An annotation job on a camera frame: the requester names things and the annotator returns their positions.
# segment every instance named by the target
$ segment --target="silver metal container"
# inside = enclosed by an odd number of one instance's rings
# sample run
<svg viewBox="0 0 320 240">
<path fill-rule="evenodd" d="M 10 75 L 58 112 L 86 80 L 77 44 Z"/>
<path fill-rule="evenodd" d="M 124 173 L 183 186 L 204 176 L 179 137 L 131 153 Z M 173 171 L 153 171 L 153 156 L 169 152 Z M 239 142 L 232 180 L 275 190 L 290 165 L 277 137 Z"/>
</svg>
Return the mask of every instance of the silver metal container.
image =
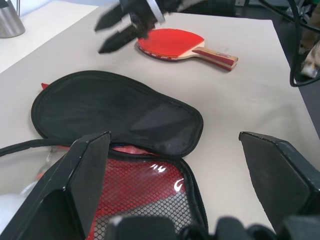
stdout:
<svg viewBox="0 0 320 240">
<path fill-rule="evenodd" d="M 17 0 L 17 11 L 20 12 L 20 0 Z M 0 38 L 13 38 L 25 31 L 11 0 L 0 0 Z"/>
</svg>

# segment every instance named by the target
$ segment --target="ping pong paddle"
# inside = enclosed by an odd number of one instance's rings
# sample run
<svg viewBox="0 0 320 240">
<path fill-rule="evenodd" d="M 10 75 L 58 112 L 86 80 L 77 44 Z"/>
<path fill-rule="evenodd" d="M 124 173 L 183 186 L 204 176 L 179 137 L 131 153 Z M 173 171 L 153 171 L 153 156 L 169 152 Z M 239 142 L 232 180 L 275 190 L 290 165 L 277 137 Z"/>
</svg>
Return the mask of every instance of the ping pong paddle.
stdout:
<svg viewBox="0 0 320 240">
<path fill-rule="evenodd" d="M 238 57 L 207 49 L 201 36 L 180 29 L 154 29 L 136 46 L 151 57 L 171 62 L 196 57 L 229 71 L 238 63 Z"/>
</svg>

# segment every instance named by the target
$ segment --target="mesh pocket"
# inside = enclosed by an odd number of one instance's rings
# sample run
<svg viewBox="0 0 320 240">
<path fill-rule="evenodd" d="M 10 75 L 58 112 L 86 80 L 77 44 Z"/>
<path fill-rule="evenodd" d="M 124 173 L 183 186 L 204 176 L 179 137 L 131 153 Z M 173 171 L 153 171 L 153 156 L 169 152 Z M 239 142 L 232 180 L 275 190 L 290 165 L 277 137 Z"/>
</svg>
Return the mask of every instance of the mesh pocket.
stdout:
<svg viewBox="0 0 320 240">
<path fill-rule="evenodd" d="M 178 233 L 195 223 L 184 175 L 169 162 L 108 159 L 88 240 L 102 240 L 114 216 L 164 216 Z"/>
</svg>

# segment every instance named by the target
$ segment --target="wooden paddle handle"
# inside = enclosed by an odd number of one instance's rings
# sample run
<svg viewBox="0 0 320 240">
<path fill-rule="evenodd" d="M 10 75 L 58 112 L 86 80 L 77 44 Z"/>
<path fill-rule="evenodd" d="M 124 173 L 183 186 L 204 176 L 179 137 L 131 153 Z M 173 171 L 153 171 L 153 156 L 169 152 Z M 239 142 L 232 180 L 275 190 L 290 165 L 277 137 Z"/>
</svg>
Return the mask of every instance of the wooden paddle handle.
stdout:
<svg viewBox="0 0 320 240">
<path fill-rule="evenodd" d="M 215 64 L 221 68 L 231 71 L 238 63 L 237 56 L 230 56 L 224 53 L 213 51 L 205 47 L 196 47 L 192 52 L 198 54 L 196 57 L 201 58 L 209 63 Z"/>
</svg>

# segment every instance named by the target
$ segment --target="red rubber paddle face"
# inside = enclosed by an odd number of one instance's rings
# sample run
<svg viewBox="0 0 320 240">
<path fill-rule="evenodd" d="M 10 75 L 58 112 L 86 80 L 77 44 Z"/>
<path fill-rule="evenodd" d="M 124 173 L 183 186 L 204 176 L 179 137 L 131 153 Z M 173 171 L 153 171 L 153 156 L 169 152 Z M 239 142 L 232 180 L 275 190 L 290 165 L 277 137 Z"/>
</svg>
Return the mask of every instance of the red rubber paddle face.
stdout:
<svg viewBox="0 0 320 240">
<path fill-rule="evenodd" d="M 138 39 L 138 46 L 151 54 L 177 58 L 202 43 L 204 39 L 180 29 L 160 28 L 148 33 L 148 38 Z"/>
</svg>

